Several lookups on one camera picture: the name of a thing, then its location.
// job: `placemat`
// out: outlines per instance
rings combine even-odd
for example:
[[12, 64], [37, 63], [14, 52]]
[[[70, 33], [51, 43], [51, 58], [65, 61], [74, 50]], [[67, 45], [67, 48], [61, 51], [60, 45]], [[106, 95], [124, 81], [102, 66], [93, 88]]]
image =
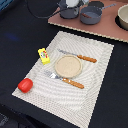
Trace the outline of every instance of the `placemat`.
[[[59, 31], [46, 49], [51, 62], [43, 65], [38, 59], [26, 75], [33, 80], [33, 88], [26, 94], [16, 88], [12, 95], [80, 128], [87, 128], [113, 47], [111, 44]], [[97, 59], [96, 63], [80, 60], [82, 72], [72, 80], [83, 84], [84, 89], [59, 79], [51, 79], [44, 74], [44, 70], [56, 73], [54, 64], [64, 56], [57, 49]]]
[[128, 31], [120, 27], [120, 25], [118, 24], [119, 19], [116, 18], [118, 15], [118, 9], [121, 6], [128, 4], [128, 2], [123, 3], [117, 1], [102, 0], [102, 3], [104, 4], [104, 6], [108, 6], [110, 4], [116, 3], [116, 6], [103, 9], [101, 20], [97, 24], [86, 25], [80, 21], [80, 16], [74, 19], [63, 19], [60, 17], [59, 13], [50, 17], [48, 19], [48, 23], [118, 41], [128, 42], [128, 36], [127, 36]]

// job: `knife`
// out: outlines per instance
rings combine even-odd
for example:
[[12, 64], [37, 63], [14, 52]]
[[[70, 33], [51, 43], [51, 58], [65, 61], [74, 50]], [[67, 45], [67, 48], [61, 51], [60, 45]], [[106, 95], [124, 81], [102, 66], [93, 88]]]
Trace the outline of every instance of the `knife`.
[[71, 54], [71, 55], [77, 56], [80, 59], [87, 60], [87, 61], [90, 61], [90, 62], [93, 62], [93, 63], [95, 63], [97, 61], [96, 59], [93, 59], [93, 58], [90, 58], [90, 57], [86, 57], [86, 56], [82, 56], [82, 55], [76, 55], [74, 53], [66, 52], [66, 51], [63, 51], [63, 50], [60, 50], [60, 49], [58, 49], [58, 51], [62, 52], [64, 54]]

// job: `floor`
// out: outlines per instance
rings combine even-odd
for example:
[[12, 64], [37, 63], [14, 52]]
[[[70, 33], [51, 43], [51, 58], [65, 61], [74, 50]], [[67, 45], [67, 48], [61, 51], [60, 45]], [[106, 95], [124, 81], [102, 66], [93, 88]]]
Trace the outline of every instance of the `floor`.
[[25, 126], [0, 113], [0, 128], [50, 128], [50, 127], [30, 117], [29, 117], [29, 125]]

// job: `table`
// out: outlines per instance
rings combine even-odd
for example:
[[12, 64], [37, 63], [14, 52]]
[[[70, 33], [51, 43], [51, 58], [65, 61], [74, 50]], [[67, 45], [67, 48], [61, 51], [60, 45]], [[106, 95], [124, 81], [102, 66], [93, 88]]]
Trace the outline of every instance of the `table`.
[[[47, 16], [56, 10], [57, 2], [59, 0], [29, 0], [29, 6], [34, 14]], [[58, 31], [114, 45], [89, 128], [127, 128], [128, 44], [50, 25], [47, 19], [33, 17], [26, 3], [21, 0], [15, 0], [0, 13], [0, 104], [31, 116], [51, 128], [77, 128], [12, 96], [18, 83], [38, 60], [38, 49], [46, 48]]]

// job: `bowl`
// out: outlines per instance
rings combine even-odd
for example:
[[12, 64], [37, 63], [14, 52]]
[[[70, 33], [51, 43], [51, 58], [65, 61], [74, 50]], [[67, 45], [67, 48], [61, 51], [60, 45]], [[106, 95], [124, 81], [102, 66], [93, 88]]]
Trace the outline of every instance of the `bowl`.
[[118, 16], [121, 26], [128, 30], [128, 4], [118, 9]]

